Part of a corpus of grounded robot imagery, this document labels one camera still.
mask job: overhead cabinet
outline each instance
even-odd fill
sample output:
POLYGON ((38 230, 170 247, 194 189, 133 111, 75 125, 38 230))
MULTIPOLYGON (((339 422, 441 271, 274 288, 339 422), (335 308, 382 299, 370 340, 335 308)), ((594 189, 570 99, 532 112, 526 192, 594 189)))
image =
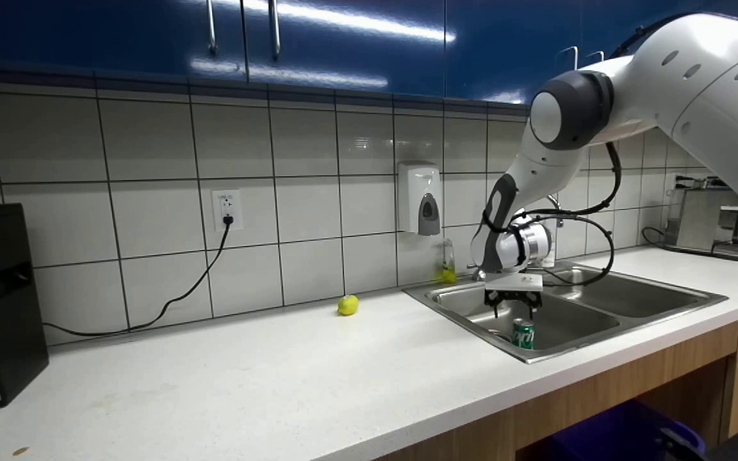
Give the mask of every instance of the overhead cabinet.
POLYGON ((529 105, 694 11, 738 0, 0 0, 0 69, 529 105))
POLYGON ((236 0, 0 0, 0 69, 244 83, 236 0))

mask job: white countertop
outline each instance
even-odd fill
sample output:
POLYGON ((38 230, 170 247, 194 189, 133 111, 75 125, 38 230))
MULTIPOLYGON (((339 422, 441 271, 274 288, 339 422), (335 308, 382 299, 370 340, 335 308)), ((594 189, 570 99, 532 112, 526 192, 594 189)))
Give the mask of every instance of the white countertop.
POLYGON ((0 458, 377 458, 738 320, 738 261, 643 249, 614 271, 731 299, 539 365, 403 293, 85 344, 0 411, 0 458))

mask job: wall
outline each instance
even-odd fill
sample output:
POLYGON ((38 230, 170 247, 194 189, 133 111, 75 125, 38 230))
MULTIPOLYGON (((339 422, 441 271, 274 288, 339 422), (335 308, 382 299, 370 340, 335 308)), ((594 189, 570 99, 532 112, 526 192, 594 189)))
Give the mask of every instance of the wall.
MULTIPOLYGON (((343 293, 431 283, 453 244, 458 266, 488 184, 517 152, 523 121, 497 111, 217 97, 0 83, 0 202, 24 202, 43 317, 115 330, 154 317, 213 260, 213 189, 242 189, 211 280, 158 325, 271 311, 343 293), (444 235, 397 233, 394 167, 444 172, 444 235)), ((598 221, 618 249, 662 225, 666 184, 696 164, 662 134, 621 146, 625 184, 598 221)), ((558 192, 563 207, 608 194, 604 155, 558 192)), ((558 256, 604 252, 563 225, 558 256)), ((51 344, 75 340, 49 330, 51 344)))

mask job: tennis ball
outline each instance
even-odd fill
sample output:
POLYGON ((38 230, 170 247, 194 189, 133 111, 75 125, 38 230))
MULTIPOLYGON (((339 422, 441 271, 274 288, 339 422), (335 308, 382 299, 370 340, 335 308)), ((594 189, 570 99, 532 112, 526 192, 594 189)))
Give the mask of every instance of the tennis ball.
POLYGON ((349 317, 353 313, 359 313, 359 298, 357 294, 347 294, 339 299, 339 316, 349 317))

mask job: stainless steel sink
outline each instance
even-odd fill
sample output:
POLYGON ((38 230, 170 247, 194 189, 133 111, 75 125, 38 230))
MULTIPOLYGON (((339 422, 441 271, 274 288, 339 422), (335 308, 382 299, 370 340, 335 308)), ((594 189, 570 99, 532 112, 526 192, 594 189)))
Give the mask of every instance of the stainless steel sink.
POLYGON ((513 338, 513 320, 530 317, 526 303, 485 303, 485 284, 457 284, 444 290, 411 290, 408 294, 445 316, 468 333, 493 345, 517 357, 521 361, 539 361, 563 350, 582 349, 631 327, 646 325, 664 316, 723 303, 726 298, 676 284, 649 283, 625 275, 609 275, 586 288, 549 288, 540 294, 540 308, 532 316, 535 344, 517 349, 513 338))
POLYGON ((637 280, 627 275, 608 275, 589 288, 550 288, 553 294, 573 299, 586 308, 598 308, 625 317, 659 317, 675 311, 705 308, 723 303, 726 298, 713 293, 700 293, 689 288, 664 284, 653 280, 637 280))

